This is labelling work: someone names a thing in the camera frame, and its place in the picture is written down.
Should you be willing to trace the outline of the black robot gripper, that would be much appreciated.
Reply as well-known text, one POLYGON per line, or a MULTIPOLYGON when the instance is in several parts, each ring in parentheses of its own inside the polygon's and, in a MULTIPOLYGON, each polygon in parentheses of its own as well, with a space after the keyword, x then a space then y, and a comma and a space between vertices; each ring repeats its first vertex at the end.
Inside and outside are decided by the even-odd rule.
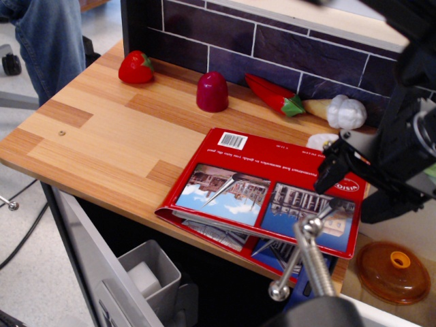
POLYGON ((435 164, 435 103, 420 89, 397 87, 375 134, 343 130, 322 152, 317 193, 325 193, 350 171, 376 188, 363 202, 362 222, 416 212, 435 198, 435 182, 425 173, 435 164))

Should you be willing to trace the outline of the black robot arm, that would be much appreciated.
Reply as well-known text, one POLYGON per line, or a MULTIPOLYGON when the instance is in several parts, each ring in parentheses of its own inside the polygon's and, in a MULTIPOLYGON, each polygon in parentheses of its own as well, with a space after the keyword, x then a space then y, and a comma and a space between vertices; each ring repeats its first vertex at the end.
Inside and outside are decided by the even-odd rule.
POLYGON ((425 170, 435 164, 435 103, 420 97, 435 90, 435 2, 366 1, 409 40, 398 58, 397 86, 377 132, 342 129, 324 150, 314 184, 325 193, 349 172, 376 188, 361 208, 363 223, 378 223, 418 211, 435 198, 425 170))

